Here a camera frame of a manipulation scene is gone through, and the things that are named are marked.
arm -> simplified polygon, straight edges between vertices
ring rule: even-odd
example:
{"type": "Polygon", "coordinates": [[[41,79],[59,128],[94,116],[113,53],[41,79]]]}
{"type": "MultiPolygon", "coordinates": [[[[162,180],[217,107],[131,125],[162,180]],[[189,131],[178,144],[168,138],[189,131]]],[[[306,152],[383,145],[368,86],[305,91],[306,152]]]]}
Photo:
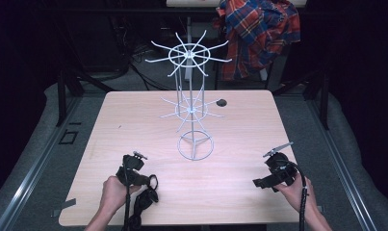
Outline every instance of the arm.
{"type": "MultiPolygon", "coordinates": [[[[131,186],[130,193],[140,189],[140,186],[131,186]]],[[[116,176],[110,176],[103,184],[100,206],[85,230],[104,230],[116,211],[125,203],[127,190],[116,176]]]]}
{"type": "MultiPolygon", "coordinates": [[[[305,221],[310,226],[312,230],[332,230],[326,221],[325,217],[320,213],[317,208],[317,200],[314,194],[313,185],[311,181],[305,177],[307,182],[307,201],[305,203],[305,221]]],[[[296,175],[295,182],[291,186],[285,185],[276,185],[274,186],[286,197],[289,204],[299,212],[299,207],[301,204],[301,175],[298,173],[296,175]]]]}

white wire display stand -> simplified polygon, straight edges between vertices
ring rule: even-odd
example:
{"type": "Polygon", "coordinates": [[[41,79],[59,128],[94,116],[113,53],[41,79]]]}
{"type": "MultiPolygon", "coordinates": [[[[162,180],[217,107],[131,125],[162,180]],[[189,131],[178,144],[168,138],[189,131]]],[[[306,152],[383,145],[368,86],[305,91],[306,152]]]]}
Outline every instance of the white wire display stand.
{"type": "Polygon", "coordinates": [[[227,42],[225,42],[224,44],[207,48],[199,44],[205,37],[206,31],[204,31],[202,37],[198,40],[197,43],[190,42],[190,35],[188,35],[188,43],[184,43],[177,33],[175,33],[175,35],[180,41],[180,44],[172,48],[159,45],[151,41],[152,44],[154,44],[155,46],[168,50],[167,58],[146,61],[149,63],[170,61],[173,64],[174,70],[171,72],[171,74],[168,75],[168,77],[171,77],[172,75],[175,77],[177,101],[176,103],[174,103],[172,101],[166,100],[165,98],[163,98],[163,100],[175,105],[175,112],[169,115],[163,115],[161,117],[177,116],[178,118],[180,118],[182,120],[182,123],[177,129],[177,132],[182,129],[183,125],[186,122],[191,123],[191,130],[182,134],[178,141],[178,151],[183,157],[189,160],[203,160],[209,155],[211,155],[212,151],[214,150],[214,141],[212,140],[211,135],[206,132],[203,124],[201,123],[201,120],[207,115],[222,116],[211,114],[208,112],[208,105],[216,103],[219,99],[209,103],[205,103],[205,77],[208,76],[208,74],[205,73],[205,65],[210,60],[224,63],[231,61],[215,59],[211,57],[210,50],[222,47],[226,45],[227,42]],[[185,80],[189,81],[189,96],[184,94],[184,92],[182,91],[181,67],[186,68],[185,80]],[[196,95],[194,95],[192,84],[193,68],[197,68],[202,73],[202,85],[196,95]],[[194,125],[196,123],[199,124],[200,129],[195,129],[194,125]]]}

plaid shirt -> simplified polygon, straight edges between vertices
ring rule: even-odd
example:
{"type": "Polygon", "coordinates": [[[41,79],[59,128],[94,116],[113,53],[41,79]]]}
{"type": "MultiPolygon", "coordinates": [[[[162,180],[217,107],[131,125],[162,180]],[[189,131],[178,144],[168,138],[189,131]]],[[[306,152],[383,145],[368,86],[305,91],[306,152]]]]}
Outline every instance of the plaid shirt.
{"type": "Polygon", "coordinates": [[[266,68],[284,45],[299,41],[299,17],[287,0],[221,0],[228,51],[222,80],[248,77],[266,68]]]}

red plaid shirt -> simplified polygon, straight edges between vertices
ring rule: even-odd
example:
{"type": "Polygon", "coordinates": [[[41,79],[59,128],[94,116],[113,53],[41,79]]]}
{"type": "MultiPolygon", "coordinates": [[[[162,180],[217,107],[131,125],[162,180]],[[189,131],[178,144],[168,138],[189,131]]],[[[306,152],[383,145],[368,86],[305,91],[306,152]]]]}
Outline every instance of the red plaid shirt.
{"type": "Polygon", "coordinates": [[[299,41],[299,17],[296,7],[287,0],[221,0],[225,12],[226,59],[222,80],[248,77],[266,68],[284,45],[299,41]]]}

person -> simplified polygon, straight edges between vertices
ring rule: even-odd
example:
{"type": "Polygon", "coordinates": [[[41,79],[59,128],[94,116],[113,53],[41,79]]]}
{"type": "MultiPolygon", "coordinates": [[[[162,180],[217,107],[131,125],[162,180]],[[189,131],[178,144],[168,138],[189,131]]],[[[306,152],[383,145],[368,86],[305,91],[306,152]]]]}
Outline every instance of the person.
{"type": "MultiPolygon", "coordinates": [[[[305,202],[304,213],[305,221],[308,226],[310,226],[311,230],[332,230],[325,217],[320,213],[317,207],[317,199],[314,194],[314,188],[311,184],[311,180],[307,177],[305,177],[305,180],[307,183],[307,200],[305,202]]],[[[301,175],[297,173],[295,182],[291,186],[279,184],[274,187],[279,190],[286,197],[289,204],[297,212],[299,212],[302,192],[301,175]]]]}
{"type": "MultiPolygon", "coordinates": [[[[325,217],[320,213],[317,207],[317,200],[314,194],[314,188],[310,179],[305,177],[307,183],[307,200],[305,203],[305,221],[311,230],[328,231],[332,230],[325,217]]],[[[130,193],[135,193],[141,186],[131,186],[130,193]]],[[[301,175],[297,173],[295,182],[291,186],[279,184],[274,186],[287,199],[289,204],[299,212],[301,204],[301,175]]],[[[109,224],[116,211],[125,203],[127,190],[116,176],[110,176],[103,184],[103,193],[101,195],[100,205],[97,213],[94,215],[85,230],[95,231],[104,230],[109,224]]]]}

